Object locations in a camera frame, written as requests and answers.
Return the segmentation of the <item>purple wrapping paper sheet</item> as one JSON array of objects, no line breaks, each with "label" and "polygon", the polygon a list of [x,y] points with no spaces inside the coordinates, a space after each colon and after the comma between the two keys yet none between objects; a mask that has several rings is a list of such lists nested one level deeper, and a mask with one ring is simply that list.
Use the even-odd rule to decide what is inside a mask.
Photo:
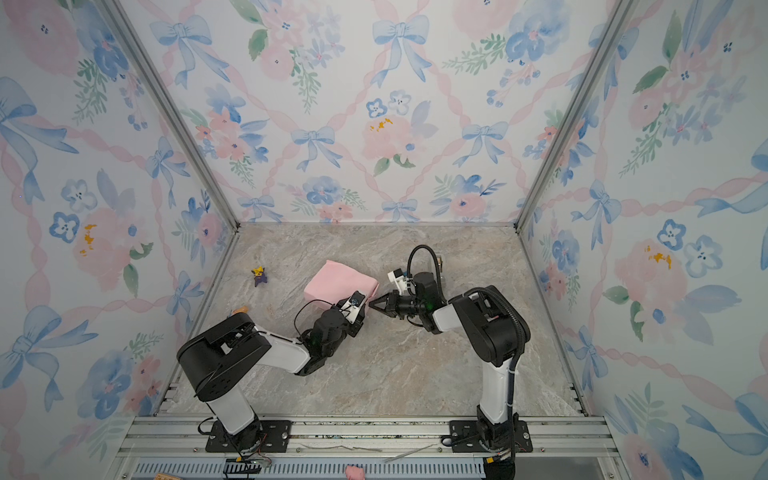
[{"label": "purple wrapping paper sheet", "polygon": [[352,267],[327,260],[323,267],[310,279],[304,288],[304,299],[323,310],[339,300],[350,297],[356,291],[370,298],[379,283],[373,277],[360,273]]}]

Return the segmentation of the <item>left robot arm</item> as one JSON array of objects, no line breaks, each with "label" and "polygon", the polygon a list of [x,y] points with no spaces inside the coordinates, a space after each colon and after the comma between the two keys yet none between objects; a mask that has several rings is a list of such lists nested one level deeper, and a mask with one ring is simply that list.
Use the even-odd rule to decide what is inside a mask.
[{"label": "left robot arm", "polygon": [[286,338],[262,329],[246,313],[236,313],[183,344],[176,358],[195,397],[212,412],[208,452],[252,454],[279,451],[279,433],[263,424],[239,387],[254,367],[267,366],[296,376],[322,368],[365,319],[360,293],[328,304],[310,329]]}]

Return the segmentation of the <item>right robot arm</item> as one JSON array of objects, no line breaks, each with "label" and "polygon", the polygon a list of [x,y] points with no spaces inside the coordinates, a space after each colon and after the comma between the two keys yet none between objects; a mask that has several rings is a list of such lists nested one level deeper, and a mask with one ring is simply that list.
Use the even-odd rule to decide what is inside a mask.
[{"label": "right robot arm", "polygon": [[371,300],[370,308],[434,335],[461,330],[482,362],[475,432],[457,435],[452,444],[478,442],[491,452],[521,451],[524,425],[514,409],[515,378],[531,332],[520,313],[493,285],[448,299],[441,278],[430,272],[408,276],[397,269],[389,280],[395,289]]}]

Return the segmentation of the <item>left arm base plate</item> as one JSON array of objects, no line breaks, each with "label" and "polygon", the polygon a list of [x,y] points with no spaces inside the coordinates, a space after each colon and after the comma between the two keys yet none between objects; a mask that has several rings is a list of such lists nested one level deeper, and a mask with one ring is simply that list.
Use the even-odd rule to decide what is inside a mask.
[{"label": "left arm base plate", "polygon": [[216,420],[206,434],[207,453],[285,453],[292,422],[289,420],[258,420],[237,434],[230,434]]}]

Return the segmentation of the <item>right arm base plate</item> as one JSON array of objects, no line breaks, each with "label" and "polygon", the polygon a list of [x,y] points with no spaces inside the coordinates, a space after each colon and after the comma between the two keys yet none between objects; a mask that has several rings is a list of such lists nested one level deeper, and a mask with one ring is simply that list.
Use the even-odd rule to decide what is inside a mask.
[{"label": "right arm base plate", "polygon": [[488,453],[508,451],[531,453],[533,444],[528,425],[520,419],[489,425],[480,420],[449,422],[449,433],[441,438],[453,453]]}]

